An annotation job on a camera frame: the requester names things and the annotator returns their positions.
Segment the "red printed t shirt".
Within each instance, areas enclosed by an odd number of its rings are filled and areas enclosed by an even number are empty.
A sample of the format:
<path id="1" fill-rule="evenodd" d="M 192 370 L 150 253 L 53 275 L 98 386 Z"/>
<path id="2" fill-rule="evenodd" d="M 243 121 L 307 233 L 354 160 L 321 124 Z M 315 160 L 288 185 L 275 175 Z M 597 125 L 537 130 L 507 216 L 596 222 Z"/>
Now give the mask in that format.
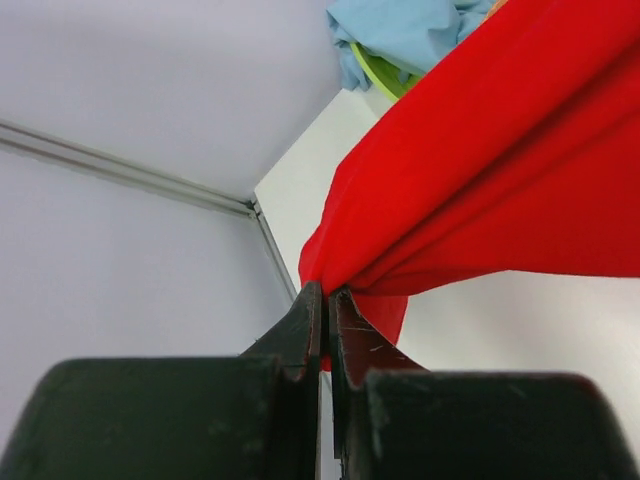
<path id="1" fill-rule="evenodd" d="M 639 5 L 509 1 L 339 164 L 298 271 L 396 342 L 495 272 L 639 273 Z"/>

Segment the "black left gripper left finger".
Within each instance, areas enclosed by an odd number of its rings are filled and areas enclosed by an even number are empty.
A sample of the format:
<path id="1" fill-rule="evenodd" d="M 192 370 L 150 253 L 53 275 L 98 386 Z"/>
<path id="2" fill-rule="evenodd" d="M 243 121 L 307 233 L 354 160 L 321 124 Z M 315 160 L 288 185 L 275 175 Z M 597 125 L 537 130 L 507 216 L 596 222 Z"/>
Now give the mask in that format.
<path id="1" fill-rule="evenodd" d="M 40 380 L 5 479 L 315 479 L 323 296 L 234 357 L 74 359 Z"/>

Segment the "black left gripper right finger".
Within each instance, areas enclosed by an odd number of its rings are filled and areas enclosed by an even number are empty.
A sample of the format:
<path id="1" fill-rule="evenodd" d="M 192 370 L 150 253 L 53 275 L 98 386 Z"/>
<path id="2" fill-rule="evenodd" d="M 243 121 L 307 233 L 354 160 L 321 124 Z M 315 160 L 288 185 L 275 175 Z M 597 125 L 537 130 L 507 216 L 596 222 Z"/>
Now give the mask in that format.
<path id="1" fill-rule="evenodd" d="M 430 371 L 328 303 L 334 454 L 346 479 L 635 479 L 601 390 L 570 372 Z"/>

